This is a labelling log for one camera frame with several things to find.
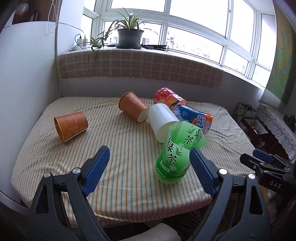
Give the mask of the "green tea cup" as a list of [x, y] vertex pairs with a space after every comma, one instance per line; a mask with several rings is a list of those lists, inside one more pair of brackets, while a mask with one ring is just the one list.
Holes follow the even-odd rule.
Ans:
[[156, 177], [166, 184], [180, 181], [191, 166], [190, 151], [194, 148], [203, 149], [206, 144], [200, 127], [186, 121], [171, 125], [155, 164]]

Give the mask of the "blue arctic ocean cup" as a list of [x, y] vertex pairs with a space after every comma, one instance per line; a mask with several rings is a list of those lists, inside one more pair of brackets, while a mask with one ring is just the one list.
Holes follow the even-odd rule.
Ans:
[[186, 105], [178, 105], [173, 111], [179, 121], [186, 121], [202, 129], [206, 134], [211, 128], [213, 116], [211, 114], [197, 111]]

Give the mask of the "brown paper cup left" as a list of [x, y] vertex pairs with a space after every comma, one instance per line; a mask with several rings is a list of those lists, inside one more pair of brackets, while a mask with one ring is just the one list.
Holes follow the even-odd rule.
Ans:
[[83, 112], [55, 117], [54, 123], [58, 136], [63, 143], [88, 129], [88, 120]]

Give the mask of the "brown paper cup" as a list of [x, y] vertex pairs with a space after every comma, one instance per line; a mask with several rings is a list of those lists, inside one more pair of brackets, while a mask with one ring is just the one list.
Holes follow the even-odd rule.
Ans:
[[58, 136], [63, 143], [88, 129], [88, 120], [83, 112], [55, 117], [54, 123]]
[[119, 100], [119, 109], [138, 123], [147, 119], [149, 107], [134, 93], [127, 92]]

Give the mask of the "white plastic cup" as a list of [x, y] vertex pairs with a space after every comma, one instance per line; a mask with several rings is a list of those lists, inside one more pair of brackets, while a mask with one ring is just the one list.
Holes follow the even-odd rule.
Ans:
[[149, 108], [148, 120], [156, 140], [160, 143], [165, 142], [170, 125], [180, 122], [164, 103], [157, 103]]

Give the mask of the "brown paper cup centre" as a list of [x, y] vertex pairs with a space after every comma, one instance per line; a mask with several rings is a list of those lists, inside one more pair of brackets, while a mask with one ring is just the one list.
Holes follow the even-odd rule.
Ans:
[[119, 109], [138, 123], [147, 119], [149, 107], [134, 93], [127, 92], [119, 100]]

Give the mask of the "dark box with items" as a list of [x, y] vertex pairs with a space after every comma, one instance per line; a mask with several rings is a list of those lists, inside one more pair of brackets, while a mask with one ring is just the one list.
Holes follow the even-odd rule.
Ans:
[[238, 125], [246, 133], [255, 149], [289, 160], [288, 154], [278, 139], [259, 120], [243, 118]]

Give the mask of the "white lace cloth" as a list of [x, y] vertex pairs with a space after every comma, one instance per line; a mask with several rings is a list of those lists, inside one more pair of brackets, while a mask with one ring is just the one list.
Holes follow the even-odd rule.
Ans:
[[271, 133], [285, 149], [291, 161], [295, 160], [295, 133], [283, 120], [283, 115], [274, 108], [259, 104], [257, 117], [268, 127]]

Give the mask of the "green paper bag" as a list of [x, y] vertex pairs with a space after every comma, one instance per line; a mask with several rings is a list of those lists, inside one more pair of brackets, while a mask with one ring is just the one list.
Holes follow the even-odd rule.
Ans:
[[250, 104], [238, 103], [232, 117], [236, 123], [240, 123], [243, 118], [254, 119], [256, 110]]

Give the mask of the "striped yellow table cloth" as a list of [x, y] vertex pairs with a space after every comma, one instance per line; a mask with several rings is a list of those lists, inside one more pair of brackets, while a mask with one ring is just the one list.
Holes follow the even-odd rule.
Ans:
[[[145, 222], [189, 212], [211, 202], [189, 169], [181, 181], [164, 184], [154, 174], [162, 150], [148, 121], [138, 123], [119, 110], [118, 98], [63, 97], [49, 104], [29, 133], [13, 169], [11, 184], [30, 206], [46, 172], [69, 173], [93, 157], [101, 146], [110, 160], [88, 201], [105, 226]], [[54, 125], [56, 116], [83, 112], [86, 131], [63, 143]]]

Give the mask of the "plaid brown sill cloth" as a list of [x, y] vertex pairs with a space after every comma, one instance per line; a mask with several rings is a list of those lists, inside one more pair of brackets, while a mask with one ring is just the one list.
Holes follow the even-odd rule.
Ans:
[[165, 52], [133, 49], [74, 51], [59, 56], [61, 78], [131, 77], [219, 88], [223, 70]]

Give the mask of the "white cabinet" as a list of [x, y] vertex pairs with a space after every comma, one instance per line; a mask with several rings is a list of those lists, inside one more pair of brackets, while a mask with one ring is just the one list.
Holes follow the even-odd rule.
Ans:
[[18, 208], [11, 185], [18, 154], [44, 108], [58, 97], [55, 23], [11, 25], [1, 32], [1, 203]]

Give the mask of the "small hanging plant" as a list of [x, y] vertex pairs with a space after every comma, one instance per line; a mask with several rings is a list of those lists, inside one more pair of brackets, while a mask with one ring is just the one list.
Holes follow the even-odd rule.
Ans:
[[105, 41], [106, 41], [105, 36], [101, 36], [96, 39], [94, 39], [93, 37], [90, 37], [91, 50], [93, 52], [99, 51], [101, 48], [103, 48], [105, 46]]

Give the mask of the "white charger plug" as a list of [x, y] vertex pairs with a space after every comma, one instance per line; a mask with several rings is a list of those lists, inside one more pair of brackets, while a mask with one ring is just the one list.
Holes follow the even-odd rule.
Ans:
[[86, 49], [88, 45], [88, 40], [86, 38], [82, 38], [80, 34], [77, 34], [74, 38], [75, 41], [75, 49]]

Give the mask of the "black device on sill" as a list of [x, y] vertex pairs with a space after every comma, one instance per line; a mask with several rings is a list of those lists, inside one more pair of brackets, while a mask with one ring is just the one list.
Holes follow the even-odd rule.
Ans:
[[148, 50], [168, 51], [166, 45], [141, 45], [141, 47]]

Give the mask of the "dark potted spider plant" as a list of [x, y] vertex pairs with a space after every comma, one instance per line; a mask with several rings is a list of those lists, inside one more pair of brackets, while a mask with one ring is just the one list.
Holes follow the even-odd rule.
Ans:
[[143, 45], [158, 44], [161, 24], [152, 23], [129, 9], [116, 9], [117, 17], [104, 24], [103, 44], [116, 48], [140, 49]]

